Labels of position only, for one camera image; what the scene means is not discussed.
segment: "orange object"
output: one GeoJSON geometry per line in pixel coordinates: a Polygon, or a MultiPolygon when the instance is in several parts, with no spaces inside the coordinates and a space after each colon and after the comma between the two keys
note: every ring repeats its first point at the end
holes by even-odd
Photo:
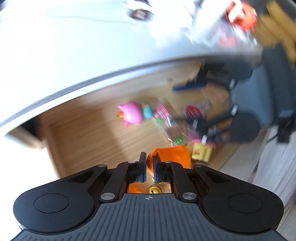
{"type": "Polygon", "coordinates": [[[228,6],[226,19],[244,31],[252,31],[257,23],[257,13],[254,8],[245,2],[235,0],[228,6]]]}
{"type": "Polygon", "coordinates": [[[231,28],[229,26],[225,26],[223,24],[217,24],[213,28],[212,35],[215,36],[216,34],[219,34],[219,39],[217,40],[217,44],[221,48],[232,48],[235,47],[238,40],[234,36],[234,33],[232,32],[231,28]]]}
{"type": "Polygon", "coordinates": [[[124,113],[123,111],[118,112],[117,117],[119,117],[120,119],[124,119],[124,113]]]}
{"type": "Polygon", "coordinates": [[[136,183],[131,183],[128,186],[128,193],[142,193],[142,192],[139,191],[136,183]]]}
{"type": "Polygon", "coordinates": [[[173,161],[180,163],[183,168],[191,167],[191,156],[185,146],[174,146],[168,148],[156,148],[147,157],[147,169],[151,176],[154,176],[153,157],[158,153],[162,162],[173,161]]]}

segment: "toy figure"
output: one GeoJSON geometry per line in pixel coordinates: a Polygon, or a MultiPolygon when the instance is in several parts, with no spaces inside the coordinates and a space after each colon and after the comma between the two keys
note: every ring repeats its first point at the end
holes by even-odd
{"type": "Polygon", "coordinates": [[[152,108],[147,102],[137,103],[135,101],[129,101],[117,107],[121,110],[117,116],[125,120],[125,126],[129,124],[141,124],[143,119],[151,119],[153,115],[152,108]]]}
{"type": "Polygon", "coordinates": [[[226,10],[225,18],[231,25],[238,26],[243,31],[252,31],[257,24],[255,9],[243,1],[232,1],[226,10]]]}

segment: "crosshair marking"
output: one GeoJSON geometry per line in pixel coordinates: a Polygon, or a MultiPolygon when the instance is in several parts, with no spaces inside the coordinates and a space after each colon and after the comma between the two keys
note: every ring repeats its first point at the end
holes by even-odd
{"type": "Polygon", "coordinates": [[[155,198],[155,197],[151,197],[151,196],[147,196],[147,197],[144,197],[145,199],[147,199],[148,201],[152,200],[152,198],[155,198]]]}

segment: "circular pad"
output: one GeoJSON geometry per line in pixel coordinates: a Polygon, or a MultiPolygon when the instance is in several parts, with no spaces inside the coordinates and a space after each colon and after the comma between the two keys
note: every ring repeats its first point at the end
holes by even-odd
{"type": "Polygon", "coordinates": [[[263,202],[260,198],[246,193],[233,195],[228,200],[229,206],[240,213],[254,213],[259,211],[263,202]]]}
{"type": "Polygon", "coordinates": [[[64,210],[69,204],[69,199],[61,194],[50,193],[37,198],[35,208],[43,213],[57,213],[64,210]]]}
{"type": "Polygon", "coordinates": [[[233,117],[229,127],[231,142],[250,142],[255,140],[259,131],[260,124],[256,117],[250,113],[239,112],[233,117]]]}

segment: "red label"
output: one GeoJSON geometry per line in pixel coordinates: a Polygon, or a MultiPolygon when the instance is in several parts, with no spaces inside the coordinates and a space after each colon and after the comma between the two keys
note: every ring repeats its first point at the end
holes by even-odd
{"type": "Polygon", "coordinates": [[[186,118],[200,118],[202,117],[201,111],[194,105],[187,105],[185,110],[186,118]]]}
{"type": "Polygon", "coordinates": [[[153,118],[157,119],[160,118],[162,120],[165,120],[170,117],[170,114],[167,110],[167,108],[164,105],[161,105],[156,108],[156,110],[153,113],[153,118]]]}

